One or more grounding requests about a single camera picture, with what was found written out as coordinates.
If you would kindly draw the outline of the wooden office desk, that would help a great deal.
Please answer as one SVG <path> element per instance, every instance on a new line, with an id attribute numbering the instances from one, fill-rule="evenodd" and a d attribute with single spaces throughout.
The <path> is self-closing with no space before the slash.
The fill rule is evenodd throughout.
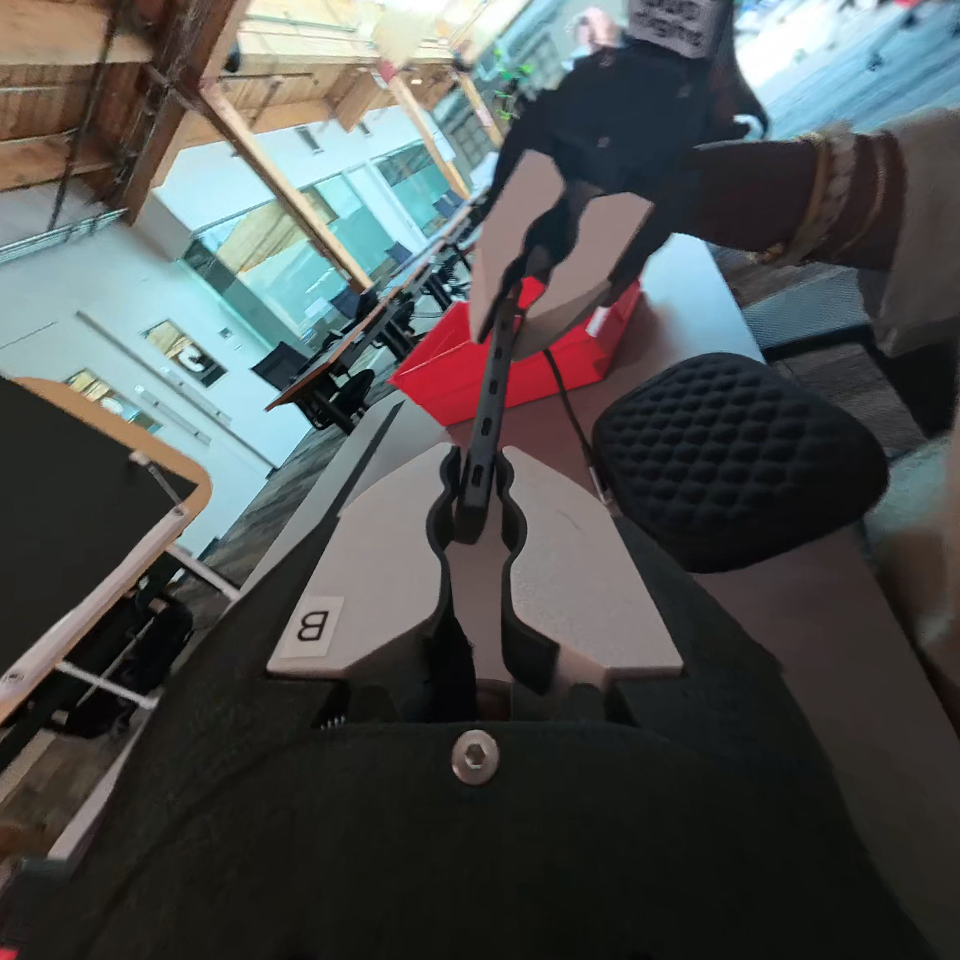
<path id="1" fill-rule="evenodd" d="M 350 435 L 356 426 L 354 418 L 363 418 L 369 409 L 367 394 L 376 377 L 368 370 L 351 374 L 351 369 L 376 340 L 398 363 L 412 353 L 416 342 L 390 319 L 383 325 L 361 324 L 294 376 L 264 412 L 292 404 L 317 431 L 335 427 Z"/>

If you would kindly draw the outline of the person's right hand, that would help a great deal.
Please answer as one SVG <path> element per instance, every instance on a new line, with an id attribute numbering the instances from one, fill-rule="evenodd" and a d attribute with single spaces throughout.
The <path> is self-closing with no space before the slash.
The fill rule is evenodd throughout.
<path id="1" fill-rule="evenodd" d="M 804 221 L 818 163 L 808 140 L 719 142 L 684 157 L 693 198 L 674 232 L 747 253 L 790 241 Z"/>

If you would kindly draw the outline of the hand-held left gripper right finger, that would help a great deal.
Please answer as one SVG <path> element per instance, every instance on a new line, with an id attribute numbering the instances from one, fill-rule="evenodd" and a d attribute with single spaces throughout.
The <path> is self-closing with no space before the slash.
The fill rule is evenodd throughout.
<path id="1" fill-rule="evenodd" d="M 684 662 L 609 510 L 517 447 L 498 457 L 501 653 L 534 695 L 680 676 Z"/>

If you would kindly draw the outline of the framed wall picture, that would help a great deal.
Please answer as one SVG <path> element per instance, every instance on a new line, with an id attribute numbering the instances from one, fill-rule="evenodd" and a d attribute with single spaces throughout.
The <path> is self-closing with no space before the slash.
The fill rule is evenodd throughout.
<path id="1" fill-rule="evenodd" d="M 203 388 L 210 388 L 227 369 L 170 319 L 147 328 L 142 337 L 170 361 L 179 374 L 186 374 Z"/>

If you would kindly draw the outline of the person's right forearm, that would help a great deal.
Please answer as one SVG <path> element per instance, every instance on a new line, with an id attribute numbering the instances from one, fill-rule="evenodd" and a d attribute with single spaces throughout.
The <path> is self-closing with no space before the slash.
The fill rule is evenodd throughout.
<path id="1" fill-rule="evenodd" d="M 899 357 L 958 334 L 959 312 L 959 110 L 936 107 L 894 120 L 866 135 L 876 180 L 867 214 L 846 243 L 848 253 L 878 226 L 895 196 L 890 161 L 894 147 L 902 170 L 901 218 L 889 269 L 859 269 L 859 288 L 873 339 L 882 354 Z M 818 163 L 806 214 L 793 238 L 769 247 L 763 259 L 777 268 L 813 259 L 831 240 L 850 206 L 857 169 L 857 135 L 840 122 L 804 134 Z"/>

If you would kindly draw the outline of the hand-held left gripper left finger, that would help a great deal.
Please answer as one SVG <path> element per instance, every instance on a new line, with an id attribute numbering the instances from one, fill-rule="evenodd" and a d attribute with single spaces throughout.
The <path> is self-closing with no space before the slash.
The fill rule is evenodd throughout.
<path id="1" fill-rule="evenodd" d="M 342 512 L 269 660 L 272 677 L 425 681 L 452 607 L 446 547 L 460 450 L 440 442 Z"/>

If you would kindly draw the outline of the black usb hub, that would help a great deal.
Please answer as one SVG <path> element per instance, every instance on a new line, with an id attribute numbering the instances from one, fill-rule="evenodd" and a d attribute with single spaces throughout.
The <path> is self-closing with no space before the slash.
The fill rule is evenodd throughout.
<path id="1" fill-rule="evenodd" d="M 484 378 L 477 403 L 469 445 L 463 457 L 462 476 L 454 511 L 454 540 L 461 545 L 475 545 L 486 524 L 494 484 L 499 428 L 503 405 L 501 387 L 503 346 L 509 344 L 512 321 L 507 320 L 507 334 L 502 331 L 503 297 L 499 295 L 491 308 L 488 352 Z"/>

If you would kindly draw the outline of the red plastic bin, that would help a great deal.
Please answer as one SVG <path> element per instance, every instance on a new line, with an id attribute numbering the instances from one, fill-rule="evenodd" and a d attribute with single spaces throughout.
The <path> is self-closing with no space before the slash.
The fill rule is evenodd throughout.
<path id="1" fill-rule="evenodd" d="M 615 304 L 598 308 L 550 349 L 567 390 L 606 378 L 619 343 L 642 299 L 642 281 L 630 283 Z M 474 420 L 487 364 L 487 347 L 472 342 L 470 303 L 456 300 L 389 378 L 390 385 L 442 426 Z M 507 407 L 558 393 L 546 357 L 537 354 L 511 367 Z"/>

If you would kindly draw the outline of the black table with wooden edge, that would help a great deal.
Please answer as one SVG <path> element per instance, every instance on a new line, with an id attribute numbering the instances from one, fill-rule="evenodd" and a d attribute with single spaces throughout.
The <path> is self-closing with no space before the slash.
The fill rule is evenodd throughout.
<path id="1" fill-rule="evenodd" d="M 2 378 L 3 722 L 211 494 L 198 462 L 66 384 Z"/>

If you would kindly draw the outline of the black textured cushion pad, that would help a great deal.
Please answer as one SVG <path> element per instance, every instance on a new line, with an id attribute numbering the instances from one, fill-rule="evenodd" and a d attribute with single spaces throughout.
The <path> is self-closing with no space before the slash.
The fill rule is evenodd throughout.
<path id="1" fill-rule="evenodd" d="M 630 390 L 591 439 L 620 513 L 689 573 L 743 570 L 834 534 L 889 483 L 881 444 L 852 414 L 728 352 Z"/>

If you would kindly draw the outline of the long row of desks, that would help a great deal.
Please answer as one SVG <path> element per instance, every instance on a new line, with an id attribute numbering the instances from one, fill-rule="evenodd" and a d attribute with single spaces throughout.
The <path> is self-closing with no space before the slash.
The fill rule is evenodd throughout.
<path id="1" fill-rule="evenodd" d="M 376 294 L 376 303 L 342 342 L 340 359 L 352 367 L 367 350 L 385 349 L 396 361 L 405 359 L 414 348 L 415 335 L 410 324 L 416 304 L 422 296 L 435 301 L 439 312 L 452 304 L 446 282 L 437 276 L 449 256 L 467 264 L 464 246 L 478 227 L 479 210 L 486 200 L 486 191 L 465 201 L 451 221 L 428 242 L 425 249 L 404 264 L 390 279 L 386 289 Z"/>

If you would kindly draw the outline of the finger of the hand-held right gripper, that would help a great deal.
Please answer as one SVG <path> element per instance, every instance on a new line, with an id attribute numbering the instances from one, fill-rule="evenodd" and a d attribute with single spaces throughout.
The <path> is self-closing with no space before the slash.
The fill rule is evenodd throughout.
<path id="1" fill-rule="evenodd" d="M 468 310 L 470 341 L 490 335 L 499 306 L 526 275 L 526 239 L 534 222 L 552 210 L 565 189 L 552 159 L 525 150 L 482 224 L 474 248 Z"/>
<path id="2" fill-rule="evenodd" d="M 650 200 L 630 193 L 585 205 L 570 252 L 551 268 L 543 293 L 526 311 L 515 336 L 517 354 L 550 349 L 619 300 L 650 256 L 642 234 L 653 210 Z"/>

